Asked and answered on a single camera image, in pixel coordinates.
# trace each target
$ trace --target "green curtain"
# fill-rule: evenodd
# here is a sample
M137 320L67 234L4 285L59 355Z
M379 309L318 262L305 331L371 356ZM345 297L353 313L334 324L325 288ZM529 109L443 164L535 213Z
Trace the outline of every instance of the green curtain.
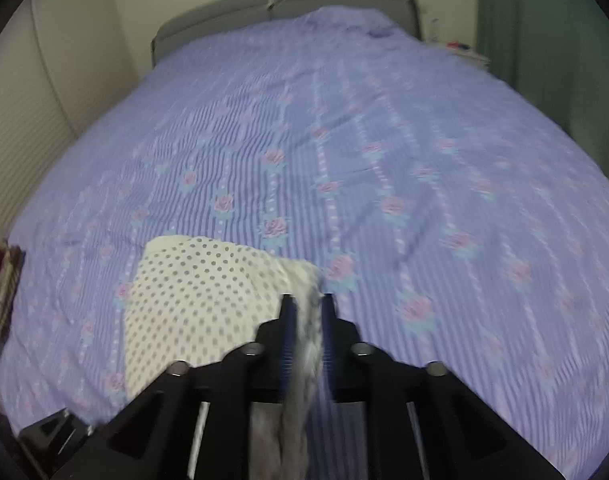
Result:
M594 0L479 0L477 49L609 178L609 20Z

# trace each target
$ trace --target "bedsheet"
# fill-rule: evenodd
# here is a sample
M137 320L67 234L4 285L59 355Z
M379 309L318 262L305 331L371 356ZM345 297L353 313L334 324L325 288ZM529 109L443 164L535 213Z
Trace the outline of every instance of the bedsheet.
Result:
M607 179L505 84L376 11L191 43L56 164L11 234L15 430L124 405L123 309L162 234L322 267L366 340L444 361L568 479L609 451ZM312 478L363 478L358 415L321 390Z

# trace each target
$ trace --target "white nightstand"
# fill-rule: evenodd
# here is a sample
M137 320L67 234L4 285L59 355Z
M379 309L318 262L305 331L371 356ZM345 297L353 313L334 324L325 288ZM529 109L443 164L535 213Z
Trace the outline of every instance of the white nightstand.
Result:
M467 63L470 63L472 65L474 65L476 68L480 68L482 70L489 70L489 58L486 56L483 56L482 54L478 54L477 52L474 52L473 49L469 49L469 50L462 50L460 48L452 48L449 46L446 46L446 44L444 43L429 43L432 46L435 46L437 48L442 48L444 50L446 50L447 52L449 52L450 54L454 54L455 56L460 57L461 59L464 59Z

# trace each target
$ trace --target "purple object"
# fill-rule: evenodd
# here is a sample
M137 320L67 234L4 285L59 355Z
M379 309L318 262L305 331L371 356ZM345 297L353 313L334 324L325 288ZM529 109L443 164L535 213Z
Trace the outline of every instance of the purple object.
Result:
M123 311L153 237L324 269L397 360L441 360L570 480L609 451L609 182L501 81L373 10L188 44L50 171L0 396L15 430L126 403ZM312 478L363 478L360 410L312 410Z

